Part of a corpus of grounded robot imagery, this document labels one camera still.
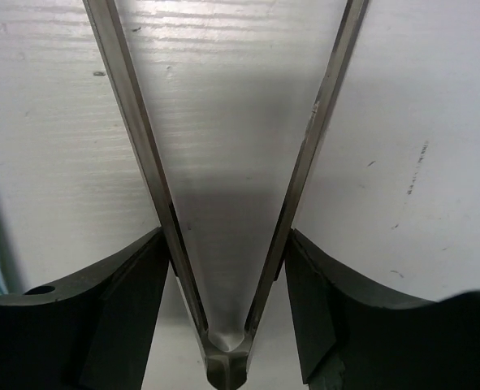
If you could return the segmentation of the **metal serving tongs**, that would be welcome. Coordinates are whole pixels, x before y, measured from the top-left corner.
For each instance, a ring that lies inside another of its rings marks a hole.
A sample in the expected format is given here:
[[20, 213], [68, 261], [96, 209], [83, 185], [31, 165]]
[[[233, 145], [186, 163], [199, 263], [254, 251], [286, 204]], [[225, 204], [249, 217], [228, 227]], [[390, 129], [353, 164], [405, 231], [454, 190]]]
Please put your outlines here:
[[248, 362], [257, 329], [272, 284], [283, 264], [285, 245], [291, 235], [292, 223], [314, 159], [319, 153], [323, 137], [330, 125], [368, 6], [367, 1], [346, 3], [326, 72], [275, 224], [275, 231], [256, 292], [244, 323], [243, 340], [238, 347], [225, 352], [213, 344], [209, 338], [208, 320], [180, 231], [171, 191], [154, 138], [154, 130], [146, 110], [117, 6], [113, 1], [84, 2], [136, 160], [163, 228], [188, 312], [191, 314], [203, 348], [207, 379], [216, 389], [238, 389], [247, 380]]

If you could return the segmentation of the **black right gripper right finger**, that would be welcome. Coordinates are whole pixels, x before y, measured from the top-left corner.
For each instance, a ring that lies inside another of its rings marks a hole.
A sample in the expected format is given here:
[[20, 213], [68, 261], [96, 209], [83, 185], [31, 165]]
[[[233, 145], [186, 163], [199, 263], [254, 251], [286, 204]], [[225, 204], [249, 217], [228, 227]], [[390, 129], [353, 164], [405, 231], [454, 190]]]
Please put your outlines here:
[[480, 389], [480, 290], [426, 301], [288, 240], [301, 377], [311, 389]]

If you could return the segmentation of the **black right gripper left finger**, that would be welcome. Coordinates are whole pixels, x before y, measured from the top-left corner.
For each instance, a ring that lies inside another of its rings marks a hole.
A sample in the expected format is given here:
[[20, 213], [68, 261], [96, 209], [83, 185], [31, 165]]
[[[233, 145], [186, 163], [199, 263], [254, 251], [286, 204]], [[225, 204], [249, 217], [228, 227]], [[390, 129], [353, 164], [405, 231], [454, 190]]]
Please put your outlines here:
[[108, 258], [0, 295], [0, 389], [139, 389], [169, 267], [155, 229]]

